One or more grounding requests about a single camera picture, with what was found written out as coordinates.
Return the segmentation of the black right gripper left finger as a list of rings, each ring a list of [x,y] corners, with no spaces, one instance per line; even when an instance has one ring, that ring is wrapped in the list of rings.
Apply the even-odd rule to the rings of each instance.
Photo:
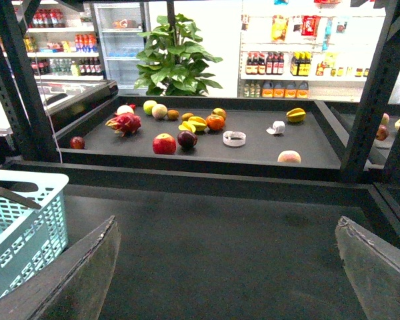
[[[115,272],[121,232],[106,219],[54,262],[0,299],[0,319],[98,319]]]

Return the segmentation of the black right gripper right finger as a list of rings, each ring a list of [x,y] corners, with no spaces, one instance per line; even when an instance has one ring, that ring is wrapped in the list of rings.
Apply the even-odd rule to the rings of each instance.
[[[368,319],[400,319],[400,249],[342,216],[335,229],[339,256]]]

